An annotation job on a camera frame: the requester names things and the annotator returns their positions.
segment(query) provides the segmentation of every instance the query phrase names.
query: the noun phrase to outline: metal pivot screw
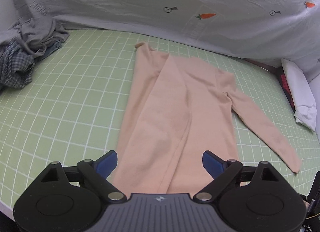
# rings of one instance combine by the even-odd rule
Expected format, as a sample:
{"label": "metal pivot screw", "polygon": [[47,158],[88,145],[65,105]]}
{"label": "metal pivot screw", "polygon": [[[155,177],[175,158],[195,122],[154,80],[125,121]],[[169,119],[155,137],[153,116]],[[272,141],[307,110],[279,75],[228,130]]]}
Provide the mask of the metal pivot screw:
{"label": "metal pivot screw", "polygon": [[114,201],[118,201],[118,200],[121,200],[123,199],[124,195],[123,193],[121,192],[111,192],[108,194],[108,198],[111,199],[111,200],[114,200]]}
{"label": "metal pivot screw", "polygon": [[208,201],[212,198],[212,196],[208,192],[200,192],[196,195],[196,198],[201,201]]}

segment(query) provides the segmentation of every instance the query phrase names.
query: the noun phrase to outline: red plaid fabric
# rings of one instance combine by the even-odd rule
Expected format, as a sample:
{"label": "red plaid fabric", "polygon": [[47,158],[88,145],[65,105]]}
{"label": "red plaid fabric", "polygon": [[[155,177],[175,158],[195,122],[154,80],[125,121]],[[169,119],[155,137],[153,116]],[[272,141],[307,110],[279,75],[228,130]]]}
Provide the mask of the red plaid fabric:
{"label": "red plaid fabric", "polygon": [[285,77],[285,74],[281,75],[280,77],[281,77],[281,81],[282,81],[282,87],[290,94],[289,103],[290,103],[291,107],[294,108],[294,102],[293,102],[293,99],[292,99],[290,88],[288,86],[287,78]]}

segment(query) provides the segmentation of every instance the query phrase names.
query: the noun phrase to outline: sweater sleeve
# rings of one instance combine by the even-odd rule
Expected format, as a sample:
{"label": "sweater sleeve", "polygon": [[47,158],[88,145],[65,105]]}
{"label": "sweater sleeve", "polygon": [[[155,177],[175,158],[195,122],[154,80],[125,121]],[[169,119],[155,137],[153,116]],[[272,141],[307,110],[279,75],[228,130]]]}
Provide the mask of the sweater sleeve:
{"label": "sweater sleeve", "polygon": [[295,149],[253,100],[237,90],[233,74],[218,69],[217,78],[220,90],[231,99],[232,109],[245,125],[278,154],[291,171],[298,173],[301,161]]}

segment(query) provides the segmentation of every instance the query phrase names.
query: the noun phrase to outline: bed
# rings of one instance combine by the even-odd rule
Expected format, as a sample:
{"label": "bed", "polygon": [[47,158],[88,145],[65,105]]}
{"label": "bed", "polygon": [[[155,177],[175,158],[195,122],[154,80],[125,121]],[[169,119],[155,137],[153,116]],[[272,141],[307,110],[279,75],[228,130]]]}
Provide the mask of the bed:
{"label": "bed", "polygon": [[240,160],[249,166],[270,161],[301,194],[308,194],[319,170],[316,134],[295,123],[276,77],[241,59],[136,33],[72,30],[63,48],[36,66],[22,90],[0,95],[0,209],[12,207],[51,161],[64,166],[115,150],[130,91],[134,44],[184,57],[195,56],[232,72],[237,87],[252,97],[287,137],[302,159],[295,176],[280,158],[233,113]]}

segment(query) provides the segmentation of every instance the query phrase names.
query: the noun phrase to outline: orange carrot print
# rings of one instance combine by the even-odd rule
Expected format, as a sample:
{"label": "orange carrot print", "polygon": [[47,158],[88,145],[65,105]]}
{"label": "orange carrot print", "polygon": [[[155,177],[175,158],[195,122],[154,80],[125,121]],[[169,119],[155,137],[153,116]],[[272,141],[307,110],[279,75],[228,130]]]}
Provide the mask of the orange carrot print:
{"label": "orange carrot print", "polygon": [[203,14],[199,14],[199,15],[196,15],[196,18],[199,18],[199,20],[201,19],[209,19],[213,16],[215,16],[216,14],[215,13],[203,13]]}
{"label": "orange carrot print", "polygon": [[309,3],[309,2],[305,2],[305,5],[307,8],[313,8],[316,6],[314,3]]}

